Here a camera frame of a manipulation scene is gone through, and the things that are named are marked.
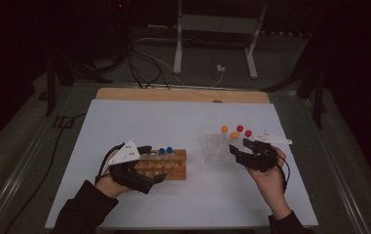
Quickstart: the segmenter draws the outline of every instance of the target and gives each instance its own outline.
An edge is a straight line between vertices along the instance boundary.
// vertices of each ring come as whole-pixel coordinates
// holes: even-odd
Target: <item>wooden board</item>
[[[102,88],[97,91],[96,99],[270,103],[263,92],[128,88]]]
[[[161,156],[158,150],[152,150],[148,155],[141,155],[135,169],[148,177],[167,173],[165,180],[186,179],[186,150],[174,149],[173,154]]]

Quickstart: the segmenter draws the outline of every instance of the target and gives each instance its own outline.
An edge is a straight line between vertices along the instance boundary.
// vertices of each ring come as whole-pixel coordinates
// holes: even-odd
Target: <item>person's left hand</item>
[[[115,155],[116,151],[112,152],[109,155],[109,158],[112,158]],[[113,181],[112,176],[109,175],[109,167],[103,173],[106,176],[103,176],[99,181],[94,185],[99,191],[110,198],[117,198],[119,195],[132,191],[131,188],[123,186],[115,181]]]

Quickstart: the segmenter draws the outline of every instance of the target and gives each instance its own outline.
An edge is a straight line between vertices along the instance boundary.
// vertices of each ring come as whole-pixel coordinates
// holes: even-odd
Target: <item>white board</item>
[[[107,151],[131,138],[138,146],[186,149],[187,179],[156,184],[147,195],[136,191],[123,194],[100,227],[198,229],[269,225],[267,216],[271,211],[243,166],[204,163],[204,135],[220,133],[223,125],[230,129],[243,125],[254,133],[269,131],[285,137],[272,104],[93,100],[46,227],[54,227],[60,209],[75,196],[85,179],[94,182]],[[317,225],[289,146],[275,146],[287,155],[291,169],[285,193],[291,209],[303,225]]]

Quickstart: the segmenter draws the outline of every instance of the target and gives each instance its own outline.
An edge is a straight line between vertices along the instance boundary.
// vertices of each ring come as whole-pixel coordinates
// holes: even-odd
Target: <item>wooden block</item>
[[[141,155],[135,169],[148,177],[167,173],[165,180],[186,179],[186,150],[173,149],[173,154],[159,155],[158,150],[152,150],[150,154]]]

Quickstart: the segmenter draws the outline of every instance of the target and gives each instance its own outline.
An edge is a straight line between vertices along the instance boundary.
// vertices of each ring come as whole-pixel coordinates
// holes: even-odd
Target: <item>person's right hand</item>
[[[281,158],[286,158],[286,155],[279,148],[273,146],[273,149]],[[281,158],[278,157],[280,167],[284,164]],[[264,173],[250,168],[246,169],[257,183],[257,187],[265,202],[271,208],[275,219],[279,220],[288,216],[291,213],[291,209],[285,201],[281,171],[277,167],[273,167]]]

